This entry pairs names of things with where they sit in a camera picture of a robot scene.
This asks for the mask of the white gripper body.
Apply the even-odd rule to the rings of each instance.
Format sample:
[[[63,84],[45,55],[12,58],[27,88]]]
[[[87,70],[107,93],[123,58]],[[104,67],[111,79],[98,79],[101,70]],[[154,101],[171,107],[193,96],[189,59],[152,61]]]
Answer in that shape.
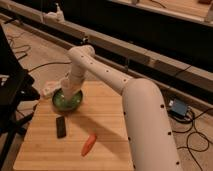
[[[65,95],[72,95],[80,90],[82,79],[80,77],[64,77],[61,80],[61,88]]]

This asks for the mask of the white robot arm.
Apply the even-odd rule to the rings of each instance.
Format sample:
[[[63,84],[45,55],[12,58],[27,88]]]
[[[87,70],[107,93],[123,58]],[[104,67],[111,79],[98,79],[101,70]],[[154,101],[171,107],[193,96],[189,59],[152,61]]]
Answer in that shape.
[[[90,45],[75,46],[68,56],[71,71],[61,82],[67,100],[81,89],[87,71],[122,96],[135,171],[183,171],[159,87],[149,79],[133,78],[97,61]]]

